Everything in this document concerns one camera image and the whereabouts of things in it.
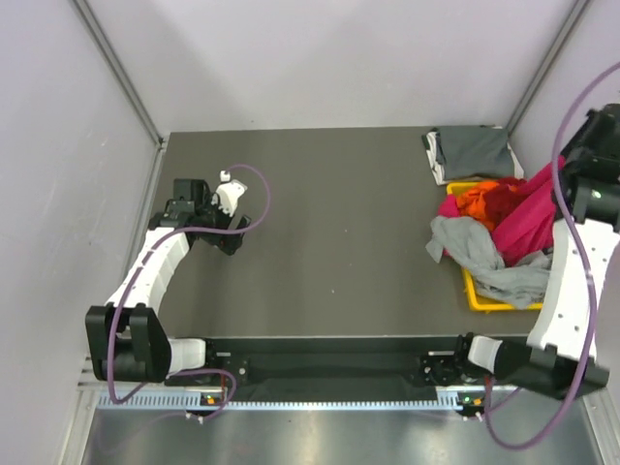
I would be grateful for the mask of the pink t shirt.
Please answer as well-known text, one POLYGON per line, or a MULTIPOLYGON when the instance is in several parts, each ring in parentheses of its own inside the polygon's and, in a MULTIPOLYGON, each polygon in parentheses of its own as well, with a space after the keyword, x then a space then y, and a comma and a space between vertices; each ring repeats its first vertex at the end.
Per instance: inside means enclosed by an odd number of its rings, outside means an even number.
MULTIPOLYGON (((526 255, 553 245, 552 226, 556 206, 552 200, 551 166, 545 166, 533 178, 525 181, 526 184, 520 188, 520 194, 523 195, 521 204, 490 232, 507 265, 515 265, 526 255)), ((466 217, 459 215, 456 197, 467 190, 449 194, 440 204, 438 214, 447 218, 466 217)))

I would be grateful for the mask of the light grey t shirt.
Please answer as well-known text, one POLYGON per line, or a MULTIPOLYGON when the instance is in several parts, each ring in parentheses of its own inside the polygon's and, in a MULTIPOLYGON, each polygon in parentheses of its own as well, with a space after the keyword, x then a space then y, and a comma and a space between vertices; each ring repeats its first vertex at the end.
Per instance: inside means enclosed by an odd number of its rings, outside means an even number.
POLYGON ((477 295, 518 310, 543 301, 552 264, 550 253, 536 251, 507 265, 488 229, 470 217, 437 216, 430 229, 428 254, 437 263, 448 255, 468 271, 477 295))

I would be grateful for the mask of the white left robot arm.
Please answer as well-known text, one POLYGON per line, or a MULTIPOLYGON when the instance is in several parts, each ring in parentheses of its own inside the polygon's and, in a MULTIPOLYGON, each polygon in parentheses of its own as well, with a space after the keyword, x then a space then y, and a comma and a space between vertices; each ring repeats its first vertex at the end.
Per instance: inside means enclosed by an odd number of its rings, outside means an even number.
POLYGON ((165 208, 150 219, 142 248, 126 278, 103 305, 85 317, 95 377, 162 383, 186 371, 199 384, 219 375, 220 362, 202 339, 170 339, 158 311, 171 279, 194 243, 203 240, 228 256, 241 246, 248 216, 236 219, 246 186, 221 174, 215 190, 200 179, 177 179, 165 208))

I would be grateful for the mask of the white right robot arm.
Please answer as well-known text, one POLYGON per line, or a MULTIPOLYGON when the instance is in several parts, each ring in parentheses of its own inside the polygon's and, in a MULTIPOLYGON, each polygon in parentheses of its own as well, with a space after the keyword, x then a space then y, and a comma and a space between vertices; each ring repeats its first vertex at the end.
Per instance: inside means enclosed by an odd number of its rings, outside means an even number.
POLYGON ((553 225, 552 266, 542 310, 524 342, 469 333, 452 372, 471 384, 486 375, 557 400, 572 385, 581 397, 604 388, 607 369, 596 362, 587 332, 608 263, 619 243, 619 107, 591 109, 561 152, 560 189, 570 220, 553 225))

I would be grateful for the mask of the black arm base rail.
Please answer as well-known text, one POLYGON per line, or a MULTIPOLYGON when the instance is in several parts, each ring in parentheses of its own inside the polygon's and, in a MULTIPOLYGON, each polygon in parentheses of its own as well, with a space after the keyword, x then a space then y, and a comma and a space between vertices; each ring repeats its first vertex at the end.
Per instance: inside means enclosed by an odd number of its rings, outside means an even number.
POLYGON ((427 399, 437 387, 478 386, 447 336, 220 337, 205 367, 234 375, 242 400, 427 399))

